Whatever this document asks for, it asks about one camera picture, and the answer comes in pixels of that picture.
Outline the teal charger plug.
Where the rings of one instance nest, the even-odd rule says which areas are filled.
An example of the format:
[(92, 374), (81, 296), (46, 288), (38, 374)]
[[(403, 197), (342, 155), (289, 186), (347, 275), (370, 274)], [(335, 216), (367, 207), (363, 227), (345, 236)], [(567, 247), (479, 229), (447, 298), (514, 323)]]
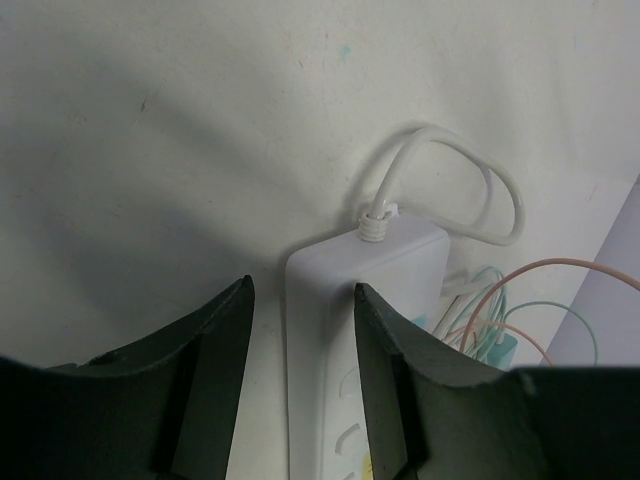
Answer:
[(495, 343), (488, 351), (486, 363), (502, 371), (511, 368), (512, 360), (518, 346), (518, 340), (508, 334), (504, 335), (501, 343)]

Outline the white multicolour power strip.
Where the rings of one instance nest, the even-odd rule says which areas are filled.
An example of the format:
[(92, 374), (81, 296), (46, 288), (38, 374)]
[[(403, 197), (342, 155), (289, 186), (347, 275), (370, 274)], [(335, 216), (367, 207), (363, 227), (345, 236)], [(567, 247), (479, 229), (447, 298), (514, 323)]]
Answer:
[(290, 256), (285, 269), (289, 476), (369, 479), (369, 446), (354, 329), (354, 288), (366, 283), (420, 328), (434, 320), (450, 239), (410, 214), (378, 243), (356, 231)]

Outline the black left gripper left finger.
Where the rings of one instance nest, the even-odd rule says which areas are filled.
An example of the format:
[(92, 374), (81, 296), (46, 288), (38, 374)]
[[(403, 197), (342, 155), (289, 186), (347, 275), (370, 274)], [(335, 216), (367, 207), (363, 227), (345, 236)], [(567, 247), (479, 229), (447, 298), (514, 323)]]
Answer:
[(250, 342), (255, 289), (89, 362), (1, 361), (5, 479), (222, 479)]

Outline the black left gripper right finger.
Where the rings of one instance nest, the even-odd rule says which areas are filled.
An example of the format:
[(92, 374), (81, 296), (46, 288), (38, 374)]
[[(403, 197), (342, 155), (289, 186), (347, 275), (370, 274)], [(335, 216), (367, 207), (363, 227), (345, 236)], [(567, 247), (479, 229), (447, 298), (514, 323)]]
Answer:
[(372, 473), (377, 479), (635, 479), (639, 372), (508, 372), (445, 345), (372, 287), (354, 290)]

